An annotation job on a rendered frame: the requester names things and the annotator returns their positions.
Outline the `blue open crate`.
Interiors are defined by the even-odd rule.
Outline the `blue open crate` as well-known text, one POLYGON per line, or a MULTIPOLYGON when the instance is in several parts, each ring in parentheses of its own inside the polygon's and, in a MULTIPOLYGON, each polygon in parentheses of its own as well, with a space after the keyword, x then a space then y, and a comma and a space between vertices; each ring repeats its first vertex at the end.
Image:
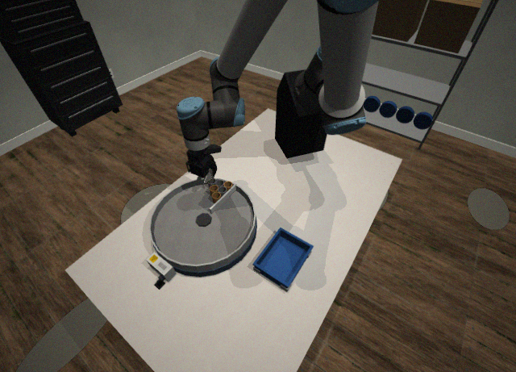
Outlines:
POLYGON ((279 228, 254 261, 253 270, 288 291, 311 252, 309 243, 279 228))

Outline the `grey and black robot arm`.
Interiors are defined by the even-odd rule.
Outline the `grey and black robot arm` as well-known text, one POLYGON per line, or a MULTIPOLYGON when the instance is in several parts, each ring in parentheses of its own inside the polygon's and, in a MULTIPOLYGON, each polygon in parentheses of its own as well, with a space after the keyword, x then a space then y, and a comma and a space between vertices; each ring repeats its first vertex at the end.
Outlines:
MULTIPOLYGON (((209 146, 205 155, 220 153, 221 146, 210 144, 209 129, 244 125, 238 80, 287 1, 245 0, 220 56, 210 63, 214 101, 189 97, 177 105, 187 149, 200 151, 209 146)), ((353 132, 366 124, 365 92, 360 84, 378 2, 317 0, 321 46, 296 78, 293 91, 304 107, 319 110, 320 105, 327 135, 353 132)))

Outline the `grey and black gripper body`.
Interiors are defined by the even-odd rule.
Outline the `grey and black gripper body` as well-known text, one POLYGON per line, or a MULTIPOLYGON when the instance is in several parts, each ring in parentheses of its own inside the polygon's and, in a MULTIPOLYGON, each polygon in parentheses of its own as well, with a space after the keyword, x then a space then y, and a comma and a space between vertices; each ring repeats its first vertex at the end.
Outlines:
POLYGON ((186 162, 187 169, 188 168, 190 169, 190 170, 188 169, 188 172, 191 172, 192 174, 198 175, 198 176, 200 176, 202 178, 204 178, 209 173, 209 169, 213 165, 212 161, 214 161, 214 158, 210 154, 208 154, 208 155, 204 154, 204 152, 208 148, 209 148, 209 146, 207 148, 203 149, 203 150, 200 150, 200 151, 188 150, 186 152, 187 153, 187 157, 189 159, 186 162), (190 155, 192 156, 192 158, 191 158, 190 155), (189 165, 189 167, 188 167, 188 165, 189 165))

